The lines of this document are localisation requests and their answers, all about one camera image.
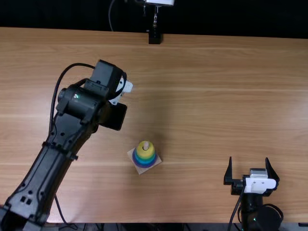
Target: wooden table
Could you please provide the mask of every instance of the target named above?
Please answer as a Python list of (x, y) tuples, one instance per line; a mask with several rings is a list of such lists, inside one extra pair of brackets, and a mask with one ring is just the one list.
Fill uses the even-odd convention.
[[(280, 176), (265, 199), (286, 222), (308, 221), (308, 40), (0, 28), (0, 201), (21, 182), (48, 131), (65, 67), (111, 62), (133, 92), (121, 131), (99, 128), (58, 191), (70, 222), (228, 222), (223, 185), (264, 167)], [(76, 67), (62, 87), (89, 77)], [(139, 176), (127, 151), (152, 141), (163, 163)], [(49, 222), (61, 222), (53, 205)]]

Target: black cable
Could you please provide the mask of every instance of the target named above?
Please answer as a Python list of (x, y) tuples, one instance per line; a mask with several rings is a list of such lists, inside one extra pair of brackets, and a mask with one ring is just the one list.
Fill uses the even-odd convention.
[(241, 219), (240, 219), (240, 212), (242, 210), (242, 205), (240, 205), (239, 209), (237, 210), (237, 219), (239, 220), (240, 223), (242, 223)]
[(60, 213), (60, 217), (61, 217), (63, 223), (66, 225), (66, 226), (64, 226), (64, 227), (65, 227), (65, 228), (66, 228), (66, 227), (70, 227), (71, 229), (77, 230), (78, 227), (77, 227), (76, 224), (74, 224), (74, 223), (73, 223), (73, 224), (67, 223), (66, 220), (64, 219), (63, 214), (62, 214), (62, 210), (61, 210), (61, 208), (60, 208), (60, 204), (59, 204), (57, 195), (54, 196), (54, 200), (56, 201), (57, 208), (58, 208), (59, 213)]
[[(68, 72), (68, 70), (70, 70), (70, 69), (71, 69), (72, 67), (74, 67), (74, 66), (85, 66), (85, 67), (89, 67), (89, 68), (92, 68), (92, 69), (95, 68), (94, 66), (92, 66), (92, 65), (90, 65), (90, 64), (75, 63), (75, 64), (69, 65), (69, 66), (68, 66), (66, 69), (64, 69), (64, 71), (60, 74), (60, 76), (59, 76), (59, 78), (58, 78), (58, 81), (57, 81), (57, 83), (56, 83), (56, 85), (55, 85), (55, 87), (54, 87), (54, 92), (53, 92), (53, 96), (52, 96), (52, 100), (51, 100), (51, 109), (50, 109), (50, 117), (49, 117), (49, 131), (48, 131), (48, 134), (51, 133), (52, 127), (53, 127), (54, 106), (55, 106), (55, 103), (56, 103), (56, 98), (57, 98), (57, 93), (58, 93), (58, 89), (59, 89), (60, 83), (61, 83), (61, 81), (62, 81), (64, 75)], [(123, 76), (124, 84), (123, 84), (123, 87), (122, 87), (119, 91), (117, 91), (117, 92), (115, 93), (115, 97), (117, 97), (118, 95), (120, 95), (120, 94), (122, 93), (124, 87), (125, 87), (126, 80), (127, 80), (127, 75), (126, 75), (125, 72), (123, 72), (123, 73), (122, 73), (122, 76)], [(80, 80), (79, 82), (77, 82), (76, 85), (81, 86), (81, 85), (83, 85), (87, 80), (88, 80), (87, 78), (84, 78), (84, 79)], [(60, 204), (59, 204), (57, 195), (54, 196), (54, 199), (55, 199), (55, 201), (56, 201), (57, 208), (58, 208), (58, 210), (59, 210), (59, 213), (60, 213), (60, 216), (61, 216), (61, 219), (62, 219), (63, 223), (64, 223), (65, 225), (67, 225), (68, 227), (70, 227), (71, 225), (74, 225), (74, 226), (75, 226), (74, 228), (73, 228), (73, 227), (70, 227), (70, 228), (72, 228), (72, 229), (74, 229), (74, 230), (77, 230), (78, 227), (77, 227), (76, 224), (69, 224), (69, 223), (67, 223), (66, 220), (64, 219), (64, 216), (63, 216), (63, 214), (62, 214), (61, 207), (60, 207)]]
[(101, 224), (101, 226), (102, 226), (101, 228), (98, 226), (97, 223), (95, 223), (95, 225), (96, 225), (98, 231), (104, 231), (104, 224)]
[(187, 223), (185, 223), (186, 228), (188, 229), (188, 231), (192, 231), (191, 228), (189, 227), (189, 225)]
[(237, 226), (237, 224), (233, 223), (233, 225), (236, 227), (238, 231), (241, 231), (240, 228)]
[(69, 69), (71, 69), (74, 66), (85, 66), (85, 67), (89, 67), (94, 69), (95, 67), (89, 64), (83, 64), (83, 63), (75, 63), (75, 64), (71, 64), (69, 65), (66, 69), (64, 69), (64, 71), (60, 74), (60, 77), (58, 78), (58, 81), (56, 83), (56, 86), (54, 87), (54, 92), (53, 92), (53, 96), (52, 96), (52, 101), (51, 101), (51, 109), (50, 109), (50, 117), (49, 117), (49, 133), (51, 133), (52, 130), (52, 126), (53, 126), (53, 114), (54, 114), (54, 105), (56, 103), (56, 97), (57, 97), (57, 93), (58, 93), (58, 89), (61, 83), (61, 80), (63, 79), (64, 75), (67, 73), (67, 71)]
[(236, 211), (237, 211), (237, 208), (238, 208), (238, 206), (239, 206), (239, 204), (240, 204), (240, 202), (241, 202), (241, 200), (242, 200), (242, 197), (243, 197), (243, 194), (244, 194), (244, 190), (245, 190), (245, 187), (243, 187), (243, 189), (242, 189), (242, 191), (241, 191), (241, 194), (240, 194), (240, 196), (239, 196), (239, 199), (237, 200), (237, 203), (236, 203), (236, 205), (235, 205), (235, 207), (234, 207), (234, 210), (233, 210), (232, 215), (231, 215), (231, 217), (230, 217), (230, 221), (229, 221), (229, 224), (228, 224), (228, 229), (227, 229), (227, 231), (230, 231), (230, 230), (231, 230), (232, 221), (233, 221), (234, 215), (235, 215), (235, 213), (236, 213)]
[[(61, 83), (61, 80), (63, 79), (64, 75), (67, 73), (67, 71), (69, 69), (71, 69), (72, 67), (74, 66), (85, 66), (85, 67), (89, 67), (89, 68), (92, 68), (94, 69), (95, 67), (92, 66), (92, 65), (89, 65), (89, 64), (83, 64), (83, 63), (75, 63), (75, 64), (71, 64), (69, 65), (66, 69), (64, 69), (64, 71), (60, 74), (59, 78), (58, 78), (58, 81), (56, 83), (56, 86), (54, 87), (54, 92), (53, 92), (53, 96), (52, 96), (52, 100), (51, 100), (51, 109), (50, 109), (50, 117), (49, 117), (49, 131), (48, 131), (48, 134), (51, 133), (52, 131), (52, 126), (53, 126), (53, 114), (54, 114), (54, 106), (55, 106), (55, 103), (56, 103), (56, 97), (57, 97), (57, 93), (58, 93), (58, 89), (59, 89), (59, 86), (60, 86), (60, 83)], [(60, 216), (61, 216), (61, 219), (63, 221), (63, 223), (65, 225), (67, 225), (68, 227), (74, 229), (74, 230), (77, 230), (78, 227), (76, 224), (69, 224), (66, 222), (66, 220), (64, 219), (64, 216), (62, 214), (62, 211), (61, 211), (61, 207), (60, 207), (60, 204), (59, 204), (59, 201), (58, 201), (58, 198), (57, 198), (57, 195), (54, 196), (54, 199), (56, 201), (56, 204), (57, 204), (57, 208), (59, 210), (59, 213), (60, 213)]]

